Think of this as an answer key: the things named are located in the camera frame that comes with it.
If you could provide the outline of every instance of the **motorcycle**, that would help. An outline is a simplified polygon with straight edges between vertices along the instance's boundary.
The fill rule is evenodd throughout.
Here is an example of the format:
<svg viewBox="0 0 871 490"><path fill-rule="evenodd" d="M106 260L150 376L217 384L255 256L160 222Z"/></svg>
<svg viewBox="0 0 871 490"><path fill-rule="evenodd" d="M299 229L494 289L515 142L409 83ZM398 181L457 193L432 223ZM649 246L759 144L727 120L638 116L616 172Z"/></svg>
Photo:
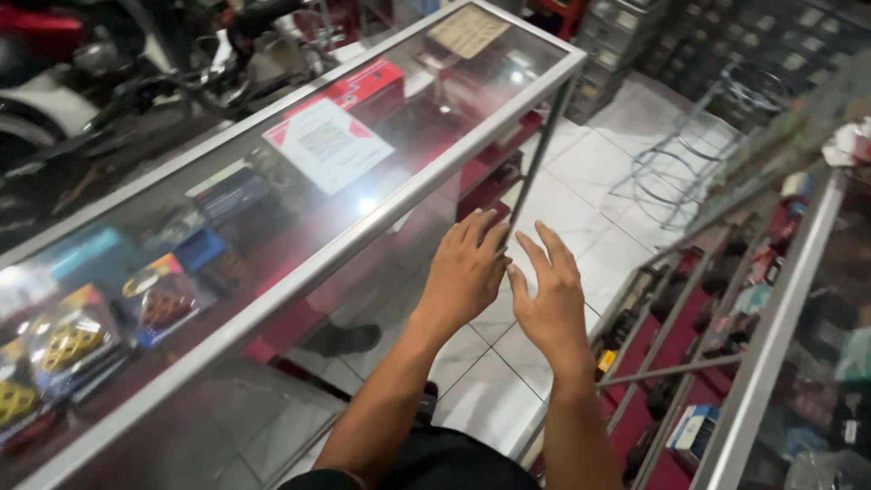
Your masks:
<svg viewBox="0 0 871 490"><path fill-rule="evenodd" d="M310 4L0 3L0 252L107 193L143 160L337 66L325 42L282 36L301 53L295 68L262 80L253 73L258 41L276 36L281 17L320 16ZM152 40L158 49L148 50ZM74 133L8 95L46 74L95 107Z"/></svg>

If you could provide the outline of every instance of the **right hand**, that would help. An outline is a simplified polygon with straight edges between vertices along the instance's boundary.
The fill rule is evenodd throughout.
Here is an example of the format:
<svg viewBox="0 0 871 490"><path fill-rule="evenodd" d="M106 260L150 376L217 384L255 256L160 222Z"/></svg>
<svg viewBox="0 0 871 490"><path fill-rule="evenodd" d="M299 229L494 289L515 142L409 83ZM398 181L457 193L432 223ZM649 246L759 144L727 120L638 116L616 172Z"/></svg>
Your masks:
<svg viewBox="0 0 871 490"><path fill-rule="evenodd" d="M584 291L574 256L556 232L536 221L547 254L523 232L517 240L530 257L538 278L538 294L530 299L526 276L516 265L508 266L514 295L514 315L526 337L547 358L555 378L593 381L595 360L584 321Z"/></svg>

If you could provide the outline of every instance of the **white tile floor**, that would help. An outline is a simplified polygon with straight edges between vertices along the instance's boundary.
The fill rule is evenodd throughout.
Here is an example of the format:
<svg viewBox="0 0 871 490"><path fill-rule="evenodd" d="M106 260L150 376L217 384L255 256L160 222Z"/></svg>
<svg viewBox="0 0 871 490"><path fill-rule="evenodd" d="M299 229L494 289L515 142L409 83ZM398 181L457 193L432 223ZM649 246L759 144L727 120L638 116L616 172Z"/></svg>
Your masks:
<svg viewBox="0 0 871 490"><path fill-rule="evenodd" d="M532 224L541 219L563 237L581 271L588 331L629 272L657 247L669 245L680 235L659 228L651 215L664 219L666 210L649 199L633 200L631 185L624 193L618 190L628 198L608 191L628 175L632 157L667 135L674 119L689 106L686 99L658 82L632 74L614 102L587 126L562 120L552 138L517 227L534 235ZM728 141L729 132L722 123L705 123L693 130L693 144L711 153ZM537 138L523 149L531 155L535 144ZM687 152L681 155L695 168L704 162ZM654 168L662 177L650 174L645 183L664 195L676 194L675 186L687 178L683 164L676 160L658 160ZM508 255L534 288L534 271L513 238ZM406 288L381 313L379 324L385 330L385 340L399 335L420 294L422 278L416 277L412 283L415 287ZM336 384L359 388L388 347L384 342L383 349L379 346L365 354L334 360L350 368L341 374L338 366L329 365L327 371L336 370ZM356 381L349 382L351 373L347 371L355 373ZM430 377L441 390L436 424L465 431L502 453L511 450L550 392L552 373L544 356L515 322L507 280L496 302L445 345ZM309 457L304 465L312 462L314 458Z"/></svg>

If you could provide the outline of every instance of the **left hand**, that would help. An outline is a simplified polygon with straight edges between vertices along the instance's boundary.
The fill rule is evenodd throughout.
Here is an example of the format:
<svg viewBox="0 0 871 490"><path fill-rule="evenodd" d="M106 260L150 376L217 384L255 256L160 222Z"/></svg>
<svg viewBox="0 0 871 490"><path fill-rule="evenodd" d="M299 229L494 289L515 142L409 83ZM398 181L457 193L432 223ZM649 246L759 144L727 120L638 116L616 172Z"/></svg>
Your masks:
<svg viewBox="0 0 871 490"><path fill-rule="evenodd" d="M495 209L477 209L442 238L409 328L445 343L496 300L511 259L497 253L510 225L498 224L482 239L495 216Z"/></svg>

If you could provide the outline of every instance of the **wire stand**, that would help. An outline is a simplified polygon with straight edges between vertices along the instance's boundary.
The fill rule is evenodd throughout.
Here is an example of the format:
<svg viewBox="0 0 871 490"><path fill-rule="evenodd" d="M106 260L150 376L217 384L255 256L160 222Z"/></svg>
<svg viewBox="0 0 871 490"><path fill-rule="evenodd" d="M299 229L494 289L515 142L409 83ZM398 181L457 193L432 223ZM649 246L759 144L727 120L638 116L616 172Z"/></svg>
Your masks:
<svg viewBox="0 0 871 490"><path fill-rule="evenodd" d="M764 80L764 82L760 83L760 86L764 87L766 83L770 84L774 82L775 88L778 90L769 90L770 87L764 87L759 91L751 90L747 87L746 75L748 73L752 75L750 78L757 77L756 81L759 81L759 77L761 76L761 79ZM659 222L659 227L661 229L683 231L683 229L692 222L694 214L685 209L687 208L687 205L701 204L701 201L704 198L703 192L705 190L705 184L719 170L718 164L729 157L746 138L744 133L729 126L730 130L733 132L733 136L729 141L715 154L706 154L694 148L687 141L684 136L687 128L698 127L701 125L699 121L700 118L706 114L707 107L717 97L727 98L729 101L737 105L743 112L753 113L758 112L759 110L765 112L779 112L783 107L782 101L788 99L784 90L785 89L783 89L780 79L772 73L760 71L757 68L748 65L729 64L720 73L719 79L711 85L711 88L705 92L705 95L702 96L699 102L692 107L690 112L682 114L676 119L674 130L668 136L665 136L659 143L644 150L632 159L629 175L624 177L617 184L614 184L614 186L608 190L608 194L617 197L632 198L639 203L645 199L645 197L649 197L653 199L655 203L670 208L670 213L663 220L651 214L644 206L641 206L641 210L651 219ZM692 155L702 159L704 163L699 168L696 168L684 157L674 153L673 151L666 150L666 148L673 147L675 140ZM658 163L657 159L660 155L665 155L666 157L677 160L686 167L686 170L691 175L689 181L687 181L685 185L681 187L675 186L678 188L679 192L679 195L676 198L660 195L655 190L651 189L649 183L645 183L644 177L649 176L650 174L653 174L661 180L665 180L665 177L660 173L656 165L656 163ZM618 194L617 190L629 182L632 183L631 196ZM681 215L685 215L685 222L676 223L676 218Z"/></svg>

